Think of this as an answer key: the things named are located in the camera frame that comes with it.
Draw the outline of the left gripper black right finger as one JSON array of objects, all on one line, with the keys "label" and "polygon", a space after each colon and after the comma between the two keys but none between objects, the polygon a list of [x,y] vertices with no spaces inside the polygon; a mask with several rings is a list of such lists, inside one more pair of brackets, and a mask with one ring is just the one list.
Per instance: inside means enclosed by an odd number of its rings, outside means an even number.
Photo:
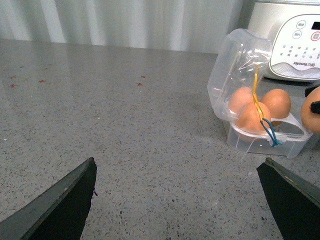
[{"label": "left gripper black right finger", "polygon": [[320,238],[320,188],[272,158],[257,168],[272,216],[285,240]]}]

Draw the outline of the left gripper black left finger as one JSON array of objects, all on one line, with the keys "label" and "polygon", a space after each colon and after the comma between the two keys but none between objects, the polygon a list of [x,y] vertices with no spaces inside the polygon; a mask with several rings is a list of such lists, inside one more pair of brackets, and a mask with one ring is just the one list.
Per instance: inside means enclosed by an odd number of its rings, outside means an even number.
[{"label": "left gripper black left finger", "polygon": [[0,223],[2,240],[79,240],[95,194],[93,157]]}]

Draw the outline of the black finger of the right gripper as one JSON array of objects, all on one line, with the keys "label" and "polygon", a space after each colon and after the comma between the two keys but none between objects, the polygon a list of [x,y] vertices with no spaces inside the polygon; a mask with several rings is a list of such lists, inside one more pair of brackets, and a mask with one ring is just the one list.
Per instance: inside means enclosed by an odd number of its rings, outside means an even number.
[{"label": "black finger of the right gripper", "polygon": [[304,90],[304,96],[307,97],[312,91],[314,91],[315,89],[319,88],[319,86],[312,86],[312,87],[307,87]]},{"label": "black finger of the right gripper", "polygon": [[309,106],[309,110],[313,114],[320,114],[320,101],[313,101]]}]

